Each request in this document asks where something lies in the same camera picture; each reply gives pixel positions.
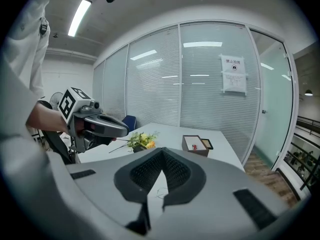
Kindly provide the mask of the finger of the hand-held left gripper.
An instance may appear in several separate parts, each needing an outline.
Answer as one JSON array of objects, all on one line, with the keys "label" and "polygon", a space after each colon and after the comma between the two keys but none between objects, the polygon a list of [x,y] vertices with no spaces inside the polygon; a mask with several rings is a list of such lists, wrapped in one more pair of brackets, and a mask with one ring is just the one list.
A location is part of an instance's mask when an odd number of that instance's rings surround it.
[{"label": "finger of the hand-held left gripper", "polygon": [[94,146],[106,145],[108,146],[112,141],[115,141],[116,137],[104,137],[104,136],[96,136],[93,141]]}]

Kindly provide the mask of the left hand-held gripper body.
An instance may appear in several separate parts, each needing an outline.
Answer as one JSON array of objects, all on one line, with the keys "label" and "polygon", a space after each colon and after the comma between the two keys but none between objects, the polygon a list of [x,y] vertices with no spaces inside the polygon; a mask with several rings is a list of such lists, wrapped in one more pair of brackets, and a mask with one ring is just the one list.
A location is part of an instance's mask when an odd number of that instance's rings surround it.
[{"label": "left hand-held gripper body", "polygon": [[[122,138],[130,131],[122,121],[103,114],[100,103],[76,87],[69,87],[65,90],[58,110],[66,123],[69,135],[74,139],[71,149],[78,153],[84,153],[96,147],[94,146],[96,136]],[[78,137],[75,132],[75,118],[84,120],[85,131],[81,137]]]}]

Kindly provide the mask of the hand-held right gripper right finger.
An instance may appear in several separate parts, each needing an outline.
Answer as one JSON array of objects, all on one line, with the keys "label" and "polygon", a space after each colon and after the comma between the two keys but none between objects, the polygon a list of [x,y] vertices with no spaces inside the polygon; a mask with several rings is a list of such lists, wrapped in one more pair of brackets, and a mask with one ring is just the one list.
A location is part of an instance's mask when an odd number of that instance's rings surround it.
[{"label": "hand-held right gripper right finger", "polygon": [[168,194],[162,209],[190,203],[205,186],[207,176],[195,162],[166,147],[161,149],[161,166],[165,175]]}]

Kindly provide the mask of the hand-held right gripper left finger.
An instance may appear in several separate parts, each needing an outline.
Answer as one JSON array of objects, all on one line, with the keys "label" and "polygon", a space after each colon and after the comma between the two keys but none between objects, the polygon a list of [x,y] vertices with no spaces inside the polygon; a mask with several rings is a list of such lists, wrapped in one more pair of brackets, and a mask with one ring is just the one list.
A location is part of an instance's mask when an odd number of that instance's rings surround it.
[{"label": "hand-held right gripper left finger", "polygon": [[162,149],[155,148],[118,169],[114,174],[114,185],[127,201],[145,204],[162,165]]}]

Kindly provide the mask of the person's left hand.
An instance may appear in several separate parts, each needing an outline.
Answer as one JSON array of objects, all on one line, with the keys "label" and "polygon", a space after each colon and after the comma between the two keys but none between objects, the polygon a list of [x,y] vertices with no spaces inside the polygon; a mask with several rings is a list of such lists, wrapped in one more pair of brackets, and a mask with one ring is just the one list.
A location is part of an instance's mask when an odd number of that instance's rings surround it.
[{"label": "person's left hand", "polygon": [[85,132],[85,121],[82,118],[74,119],[74,130],[78,137],[82,137]]}]

